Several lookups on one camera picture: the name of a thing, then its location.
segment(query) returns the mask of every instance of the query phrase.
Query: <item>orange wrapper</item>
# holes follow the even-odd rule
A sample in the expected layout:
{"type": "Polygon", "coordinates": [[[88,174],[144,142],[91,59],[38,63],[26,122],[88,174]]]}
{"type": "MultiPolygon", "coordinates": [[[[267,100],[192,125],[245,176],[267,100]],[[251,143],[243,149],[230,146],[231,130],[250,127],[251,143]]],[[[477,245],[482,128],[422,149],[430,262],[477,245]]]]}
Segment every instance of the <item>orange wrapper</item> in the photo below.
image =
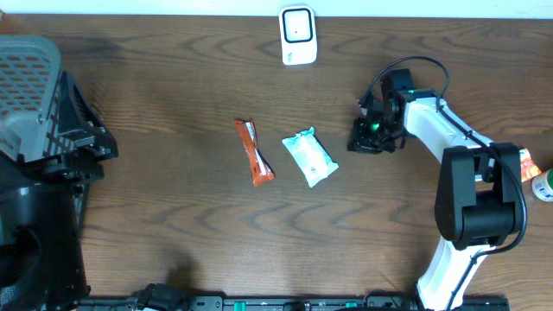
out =
{"type": "Polygon", "coordinates": [[[542,173],[536,163],[532,161],[528,149],[520,150],[520,173],[522,175],[522,182],[528,181],[542,173]]]}
{"type": "Polygon", "coordinates": [[[267,162],[265,162],[257,150],[257,133],[256,127],[253,124],[253,118],[249,121],[236,119],[234,120],[234,125],[240,134],[240,138],[242,138],[245,153],[250,160],[253,186],[257,187],[266,181],[274,180],[275,174],[270,170],[269,165],[267,165],[267,162]]]}

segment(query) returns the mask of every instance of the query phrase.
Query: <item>black metal frame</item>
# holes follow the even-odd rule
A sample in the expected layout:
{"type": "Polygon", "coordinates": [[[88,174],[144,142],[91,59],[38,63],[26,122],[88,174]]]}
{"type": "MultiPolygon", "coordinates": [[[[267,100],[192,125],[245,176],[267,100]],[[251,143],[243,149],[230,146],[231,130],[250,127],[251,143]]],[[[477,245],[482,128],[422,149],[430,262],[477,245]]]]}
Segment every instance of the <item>black metal frame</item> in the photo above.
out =
{"type": "Polygon", "coordinates": [[[32,162],[0,153],[0,310],[69,308],[90,293],[74,198],[118,146],[71,75],[59,88],[58,133],[76,149],[32,162]]]}
{"type": "MultiPolygon", "coordinates": [[[[249,297],[220,295],[187,296],[163,284],[150,284],[137,296],[81,300],[78,311],[129,311],[150,308],[163,311],[385,311],[421,310],[412,296],[378,293],[366,297],[249,297]]],[[[460,311],[509,311],[509,301],[501,297],[464,298],[460,311]]]]}

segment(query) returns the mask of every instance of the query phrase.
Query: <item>wood grain surface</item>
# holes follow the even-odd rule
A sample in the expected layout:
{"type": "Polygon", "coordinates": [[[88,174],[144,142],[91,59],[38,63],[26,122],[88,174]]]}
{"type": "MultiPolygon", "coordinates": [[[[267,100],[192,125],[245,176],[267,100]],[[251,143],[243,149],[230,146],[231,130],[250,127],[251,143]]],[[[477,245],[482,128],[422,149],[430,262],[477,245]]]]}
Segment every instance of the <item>wood grain surface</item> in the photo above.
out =
{"type": "MultiPolygon", "coordinates": [[[[442,61],[457,115],[553,167],[551,21],[319,18],[318,59],[299,67],[282,64],[276,18],[7,15],[0,31],[53,40],[118,140],[86,214],[94,295],[149,282],[228,295],[409,290],[439,239],[440,166],[415,139],[391,155],[346,151],[356,98],[399,57],[442,61]],[[274,181],[252,186],[236,117],[255,118],[274,181]],[[314,188],[281,143],[311,125],[340,165],[314,188]]],[[[405,65],[417,86],[441,87],[440,69],[405,65]]],[[[468,292],[549,310],[553,205],[525,192],[524,242],[486,259],[468,292]]]]}

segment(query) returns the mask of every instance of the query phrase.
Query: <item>label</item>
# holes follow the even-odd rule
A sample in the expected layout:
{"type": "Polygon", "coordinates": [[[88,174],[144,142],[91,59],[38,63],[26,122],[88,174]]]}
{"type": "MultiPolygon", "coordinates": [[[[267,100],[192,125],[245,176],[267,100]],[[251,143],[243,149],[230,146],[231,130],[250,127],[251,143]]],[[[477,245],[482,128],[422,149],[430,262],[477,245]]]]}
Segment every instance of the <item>label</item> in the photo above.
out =
{"type": "Polygon", "coordinates": [[[303,168],[305,175],[311,175],[313,179],[328,177],[327,163],[324,155],[320,152],[316,152],[305,136],[300,137],[300,151],[303,152],[308,159],[307,167],[303,168]]]}
{"type": "MultiPolygon", "coordinates": [[[[256,136],[253,132],[253,126],[251,126],[251,122],[246,122],[245,127],[248,128],[248,132],[250,132],[250,137],[253,142],[256,141],[256,136]]],[[[265,164],[263,163],[263,160],[261,160],[261,156],[259,155],[259,152],[257,152],[256,148],[256,158],[257,158],[257,164],[259,164],[259,169],[261,170],[261,175],[267,175],[267,171],[265,170],[265,164]]]]}
{"type": "Polygon", "coordinates": [[[551,189],[547,182],[548,174],[550,174],[550,170],[534,178],[532,181],[532,190],[540,200],[553,202],[553,189],[551,189]]]}
{"type": "Polygon", "coordinates": [[[10,130],[2,121],[0,121],[0,151],[7,155],[11,160],[17,161],[19,148],[21,147],[21,138],[10,130]]]}

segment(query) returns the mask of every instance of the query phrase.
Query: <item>wet wipes package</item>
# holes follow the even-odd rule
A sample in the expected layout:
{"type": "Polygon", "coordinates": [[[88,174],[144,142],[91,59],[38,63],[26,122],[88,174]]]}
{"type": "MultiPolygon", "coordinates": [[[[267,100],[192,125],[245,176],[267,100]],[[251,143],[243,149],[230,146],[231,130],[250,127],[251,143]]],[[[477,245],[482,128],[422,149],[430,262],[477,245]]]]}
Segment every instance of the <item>wet wipes package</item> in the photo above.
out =
{"type": "Polygon", "coordinates": [[[283,144],[302,169],[310,187],[327,178],[338,168],[315,138],[315,128],[304,130],[294,137],[284,138],[283,144]]]}

